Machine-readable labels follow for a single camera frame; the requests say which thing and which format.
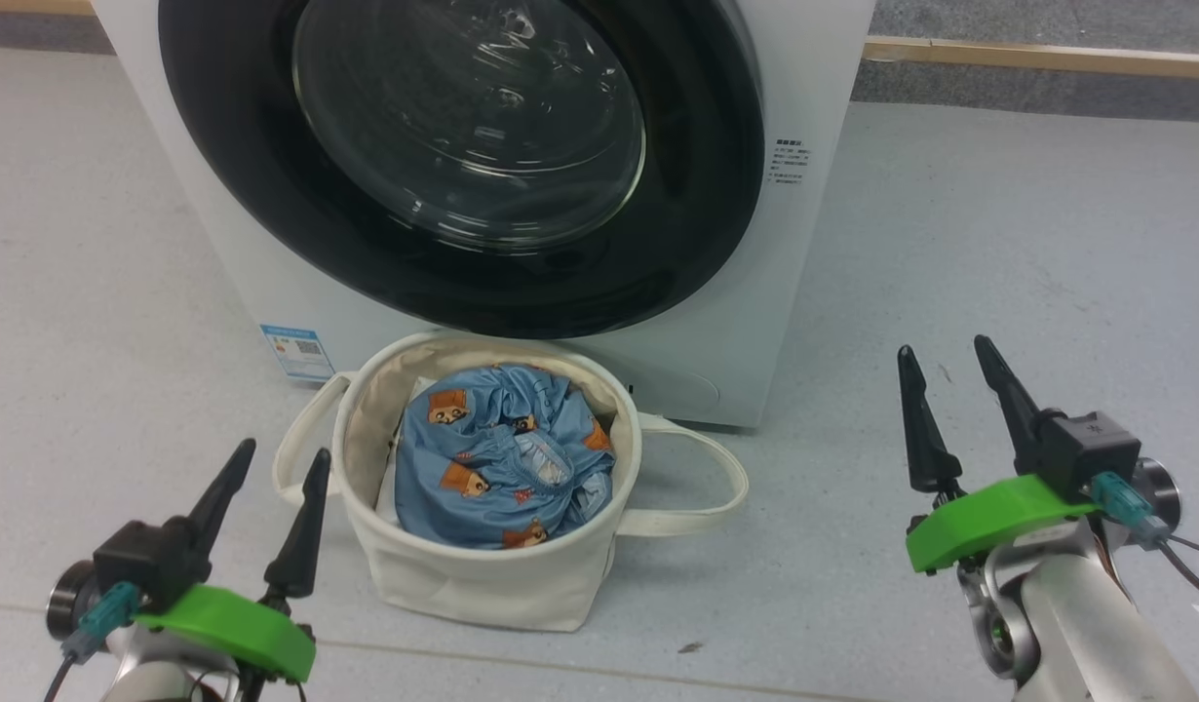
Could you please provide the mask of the blue energy label sticker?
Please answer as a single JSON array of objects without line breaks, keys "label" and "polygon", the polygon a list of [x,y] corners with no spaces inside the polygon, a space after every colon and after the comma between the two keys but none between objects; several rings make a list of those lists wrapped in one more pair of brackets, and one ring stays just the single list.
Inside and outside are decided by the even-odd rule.
[{"label": "blue energy label sticker", "polygon": [[271,325],[260,325],[260,329],[287,377],[329,382],[335,376],[323,340],[314,331]]}]

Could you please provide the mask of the white front-load washing machine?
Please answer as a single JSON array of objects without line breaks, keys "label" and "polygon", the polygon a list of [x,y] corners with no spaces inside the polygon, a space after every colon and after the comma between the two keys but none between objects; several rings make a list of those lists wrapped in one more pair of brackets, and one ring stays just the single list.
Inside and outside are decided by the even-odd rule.
[{"label": "white front-load washing machine", "polygon": [[[207,214],[207,205],[222,205],[222,199],[193,192],[209,179],[165,84],[158,2],[91,0],[189,204],[259,328],[315,332],[335,374],[359,370],[381,348],[412,334],[458,332],[337,284],[264,238],[243,214]],[[586,355],[611,373],[634,364],[694,372],[712,382],[721,397],[706,418],[687,421],[755,427],[790,328],[876,0],[718,2],[739,32],[760,94],[764,160],[751,228],[707,286],[662,314],[605,334],[543,341]]]}]

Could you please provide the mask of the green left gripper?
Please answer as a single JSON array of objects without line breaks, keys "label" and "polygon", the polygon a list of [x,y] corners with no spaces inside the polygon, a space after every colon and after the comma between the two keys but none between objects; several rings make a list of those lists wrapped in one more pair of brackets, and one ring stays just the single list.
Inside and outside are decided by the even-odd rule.
[{"label": "green left gripper", "polygon": [[[207,564],[230,503],[251,470],[257,439],[247,437],[230,454],[213,482],[191,508],[189,552],[194,563]],[[302,484],[299,508],[288,538],[275,562],[264,572],[269,586],[265,602],[311,598],[323,544],[327,508],[331,454],[320,448]],[[255,602],[228,588],[193,586],[163,613],[140,612],[135,625],[163,630],[228,656],[240,674],[254,680],[307,683],[317,659],[317,643],[290,614],[269,604]]]}]

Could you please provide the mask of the blue bear-print pajama garment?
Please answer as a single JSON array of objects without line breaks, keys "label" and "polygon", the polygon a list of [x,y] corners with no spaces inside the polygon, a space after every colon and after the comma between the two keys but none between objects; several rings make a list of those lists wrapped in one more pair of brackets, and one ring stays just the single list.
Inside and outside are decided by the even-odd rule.
[{"label": "blue bear-print pajama garment", "polygon": [[460,548],[541,545],[611,503],[614,466],[604,426],[567,377],[516,364],[463,370],[408,406],[399,528]]}]

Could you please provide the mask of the cream canvas laundry basket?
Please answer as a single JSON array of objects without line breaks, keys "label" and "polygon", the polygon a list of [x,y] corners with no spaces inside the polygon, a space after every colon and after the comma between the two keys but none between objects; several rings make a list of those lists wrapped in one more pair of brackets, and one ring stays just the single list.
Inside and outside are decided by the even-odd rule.
[{"label": "cream canvas laundry basket", "polygon": [[[568,536],[512,551],[458,548],[412,536],[375,512],[387,445],[393,440],[390,422],[406,409],[416,379],[439,379],[489,364],[530,364],[562,374],[611,421],[608,436],[616,452],[611,503]],[[688,536],[712,529],[743,505],[751,490],[745,466],[727,448],[670,419],[640,412],[603,364],[554,343],[426,331],[381,348],[359,371],[333,376],[293,420],[271,462],[271,484],[288,505],[305,502],[305,488],[293,478],[293,468],[311,432],[332,410],[337,418],[325,493],[341,496],[378,598],[469,625],[576,631],[611,569],[617,538]],[[628,508],[644,436],[653,434],[683,436],[701,445],[733,488],[729,502],[698,510]]]}]

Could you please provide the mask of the white pillow filler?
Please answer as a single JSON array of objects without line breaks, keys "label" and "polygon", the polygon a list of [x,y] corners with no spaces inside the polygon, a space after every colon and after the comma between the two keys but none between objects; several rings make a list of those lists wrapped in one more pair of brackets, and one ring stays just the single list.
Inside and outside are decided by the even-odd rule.
[{"label": "white pillow filler", "polygon": [[398,508],[394,506],[394,472],[396,466],[398,466],[398,450],[400,445],[400,439],[403,438],[404,421],[406,418],[408,406],[416,400],[417,396],[424,394],[427,388],[434,386],[438,382],[436,378],[429,378],[424,376],[418,376],[416,378],[415,385],[412,385],[411,392],[408,396],[408,403],[400,413],[398,422],[396,422],[393,437],[387,444],[387,456],[385,461],[385,474],[384,480],[378,490],[375,512],[385,523],[398,527],[400,520],[398,516]]}]

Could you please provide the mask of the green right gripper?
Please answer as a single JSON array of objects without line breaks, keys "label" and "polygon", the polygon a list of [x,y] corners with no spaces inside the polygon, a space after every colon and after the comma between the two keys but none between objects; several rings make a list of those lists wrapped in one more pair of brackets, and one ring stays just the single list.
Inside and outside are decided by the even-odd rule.
[{"label": "green right gripper", "polygon": [[1081,517],[1099,510],[1093,499],[1067,502],[1046,481],[1040,472],[1041,449],[1032,428],[1041,412],[1026,388],[1017,378],[992,338],[974,337],[980,370],[986,385],[999,400],[1004,422],[1014,450],[1019,478],[992,484],[965,494],[959,479],[959,458],[944,443],[928,400],[924,373],[911,346],[902,346],[897,355],[900,408],[906,436],[909,485],[916,492],[935,496],[962,496],[935,508],[906,534],[906,554],[916,574],[951,568],[970,557],[986,554],[1000,545],[1013,542],[1041,528],[1055,526],[1068,517]]}]

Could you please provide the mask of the oval filter cover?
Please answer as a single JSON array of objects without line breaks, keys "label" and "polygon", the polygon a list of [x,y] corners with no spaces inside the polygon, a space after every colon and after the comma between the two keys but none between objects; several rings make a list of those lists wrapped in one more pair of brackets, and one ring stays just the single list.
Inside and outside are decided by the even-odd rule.
[{"label": "oval filter cover", "polygon": [[613,373],[627,388],[635,406],[659,416],[706,418],[719,404],[718,388],[694,372],[634,364]]}]

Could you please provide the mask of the black round glass washer door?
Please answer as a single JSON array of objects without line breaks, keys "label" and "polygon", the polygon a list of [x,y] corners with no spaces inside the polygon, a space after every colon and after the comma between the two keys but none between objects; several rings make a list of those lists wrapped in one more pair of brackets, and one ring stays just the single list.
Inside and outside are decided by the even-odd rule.
[{"label": "black round glass washer door", "polygon": [[758,205],[718,0],[159,0],[207,214],[459,332],[616,332],[707,286]]}]

